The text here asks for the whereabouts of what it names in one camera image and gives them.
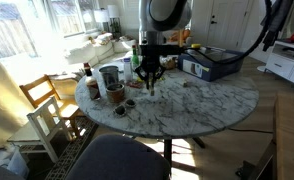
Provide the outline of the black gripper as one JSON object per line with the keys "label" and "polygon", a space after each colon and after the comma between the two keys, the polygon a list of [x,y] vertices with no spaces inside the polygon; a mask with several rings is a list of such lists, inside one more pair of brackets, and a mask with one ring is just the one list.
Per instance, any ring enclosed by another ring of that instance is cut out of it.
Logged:
{"label": "black gripper", "polygon": [[149,90],[150,79],[150,89],[152,91],[154,90],[155,80],[159,79],[166,70],[166,68],[160,64],[160,57],[180,55],[184,52],[184,48],[178,45],[141,45],[140,50],[142,62],[135,69],[135,72],[145,81],[147,90]]}

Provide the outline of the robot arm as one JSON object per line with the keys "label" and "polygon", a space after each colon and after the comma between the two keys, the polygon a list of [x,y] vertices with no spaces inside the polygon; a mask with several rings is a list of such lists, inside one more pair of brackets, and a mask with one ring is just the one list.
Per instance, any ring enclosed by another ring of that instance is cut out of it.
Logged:
{"label": "robot arm", "polygon": [[139,48],[142,62],[135,72],[146,83],[148,90],[154,90],[155,82],[166,70],[160,64],[160,57],[184,52],[181,45],[166,44],[162,33],[184,29],[191,16],[192,10],[187,0],[139,0]]}

